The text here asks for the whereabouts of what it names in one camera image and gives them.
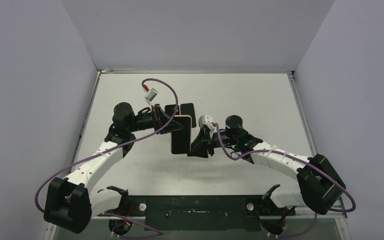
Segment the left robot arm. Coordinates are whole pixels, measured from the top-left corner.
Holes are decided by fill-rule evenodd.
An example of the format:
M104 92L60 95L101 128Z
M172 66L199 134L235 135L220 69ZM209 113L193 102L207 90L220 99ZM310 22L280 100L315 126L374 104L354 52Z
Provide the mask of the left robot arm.
M81 233L90 220L111 210L124 215L129 201L126 190L109 186L93 193L92 189L107 171L132 149L135 132L153 129L157 134L182 130L182 124L167 115L159 104L135 114L132 106L121 102L114 107L112 124L96 153L67 176L54 177L47 188L43 218L73 233Z

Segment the black phone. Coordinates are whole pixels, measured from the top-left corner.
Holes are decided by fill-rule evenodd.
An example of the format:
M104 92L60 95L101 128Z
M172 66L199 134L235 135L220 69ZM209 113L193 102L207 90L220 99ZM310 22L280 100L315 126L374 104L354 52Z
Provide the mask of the black phone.
M191 127L195 128L197 126L197 119L195 113L195 106L193 103L182 103L180 105L180 114L184 116L191 117Z

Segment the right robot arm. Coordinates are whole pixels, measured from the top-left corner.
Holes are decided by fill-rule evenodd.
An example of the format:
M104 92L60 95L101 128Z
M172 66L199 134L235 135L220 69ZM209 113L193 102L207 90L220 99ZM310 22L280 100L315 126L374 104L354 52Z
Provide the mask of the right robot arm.
M285 207L308 207L319 215L339 212L334 205L346 185L324 155L304 156L279 149L245 130L238 115L228 116L224 129L217 127L209 115L202 115L198 123L200 131L189 157L208 158L221 148L232 160L270 168L297 182L292 187L273 186L262 201L266 213L274 215Z

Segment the black phone case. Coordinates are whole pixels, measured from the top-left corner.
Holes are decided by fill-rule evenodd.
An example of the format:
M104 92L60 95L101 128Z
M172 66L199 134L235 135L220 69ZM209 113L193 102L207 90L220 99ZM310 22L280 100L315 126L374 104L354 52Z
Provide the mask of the black phone case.
M179 108L176 108L175 104L168 104L164 107L164 112L171 117L173 114L180 115Z

